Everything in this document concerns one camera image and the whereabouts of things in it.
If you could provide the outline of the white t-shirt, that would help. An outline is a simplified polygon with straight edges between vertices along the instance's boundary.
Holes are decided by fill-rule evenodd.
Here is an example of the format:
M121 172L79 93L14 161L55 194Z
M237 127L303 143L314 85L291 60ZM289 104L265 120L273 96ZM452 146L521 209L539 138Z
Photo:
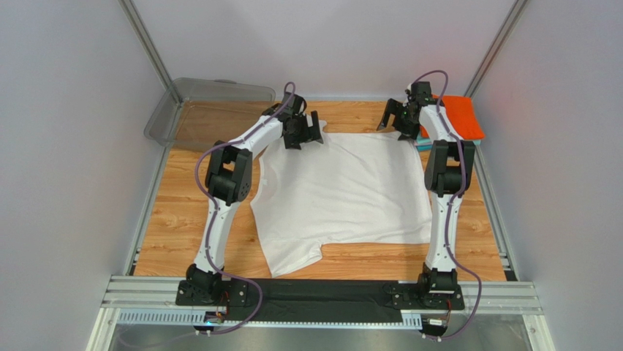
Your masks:
M329 244L427 245L432 211L420 152L397 132L328 132L270 143L250 202L271 277L322 259Z

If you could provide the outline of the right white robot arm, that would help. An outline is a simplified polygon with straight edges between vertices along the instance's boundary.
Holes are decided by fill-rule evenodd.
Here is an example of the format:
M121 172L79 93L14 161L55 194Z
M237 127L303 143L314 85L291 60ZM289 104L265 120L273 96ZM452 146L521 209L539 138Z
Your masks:
M453 253L458 213L471 182L475 144L456 131L428 81L415 81L405 93L403 102L387 101L377 130L391 125L399 140L415 140L424 128L432 141L424 176L432 200L431 239L418 287L422 294L452 295L458 289Z

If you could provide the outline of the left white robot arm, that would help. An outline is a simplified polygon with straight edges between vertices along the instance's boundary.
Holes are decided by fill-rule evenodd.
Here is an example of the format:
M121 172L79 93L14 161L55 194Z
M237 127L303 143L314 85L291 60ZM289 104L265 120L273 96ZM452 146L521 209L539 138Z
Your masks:
M306 112L303 97L285 93L248 130L228 142L217 141L203 158L209 159L205 180L198 185L210 205L205 232L194 262L186 271L186 282L217 297L225 275L224 251L236 211L252 186L254 158L272 142L282 140L287 149L322 142L317 112Z

